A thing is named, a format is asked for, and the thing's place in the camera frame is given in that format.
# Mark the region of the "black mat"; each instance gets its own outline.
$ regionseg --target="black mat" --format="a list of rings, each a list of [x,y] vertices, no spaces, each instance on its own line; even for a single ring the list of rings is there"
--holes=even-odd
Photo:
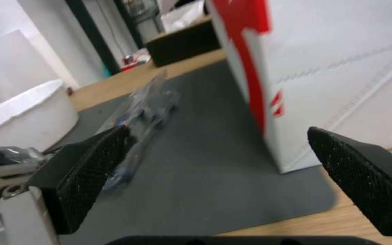
[[[101,194],[80,229],[60,236],[62,244],[212,235],[331,208],[334,194],[317,167],[278,174],[226,62],[167,85],[179,91],[179,108],[132,183]],[[67,137],[82,136],[80,128],[95,132],[84,124],[99,127],[106,119],[99,112],[112,112],[118,100],[83,111]]]

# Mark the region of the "red stripe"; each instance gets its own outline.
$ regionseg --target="red stripe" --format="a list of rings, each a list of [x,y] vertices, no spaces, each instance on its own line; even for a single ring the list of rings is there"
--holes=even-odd
[[[222,18],[228,37],[234,42],[244,66],[249,90],[249,105],[261,131],[265,131],[264,97],[254,61],[241,35],[245,28],[267,33],[271,27],[266,11],[266,0],[213,0]]]

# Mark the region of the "white bowl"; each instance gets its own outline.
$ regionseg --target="white bowl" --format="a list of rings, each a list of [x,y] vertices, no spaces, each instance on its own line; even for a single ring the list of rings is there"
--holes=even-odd
[[[0,104],[0,146],[44,151],[78,121],[60,79],[45,82]]]

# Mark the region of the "cardboard box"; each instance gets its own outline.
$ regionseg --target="cardboard box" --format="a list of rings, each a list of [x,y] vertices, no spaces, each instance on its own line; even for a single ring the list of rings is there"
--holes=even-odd
[[[310,126],[392,148],[392,0],[208,0],[280,172],[318,165]]]

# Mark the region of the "wooden table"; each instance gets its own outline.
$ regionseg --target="wooden table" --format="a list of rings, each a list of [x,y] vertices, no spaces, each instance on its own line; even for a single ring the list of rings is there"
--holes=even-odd
[[[225,59],[225,54],[220,49],[161,68],[148,63],[77,90],[72,96],[72,102],[78,110],[83,110],[129,93],[145,85],[164,70],[167,71],[168,78],[171,78],[223,59]],[[323,169],[322,172],[333,186],[337,196],[336,204],[331,210],[221,235],[346,235],[374,240],[381,244],[392,244],[392,238],[380,235]]]

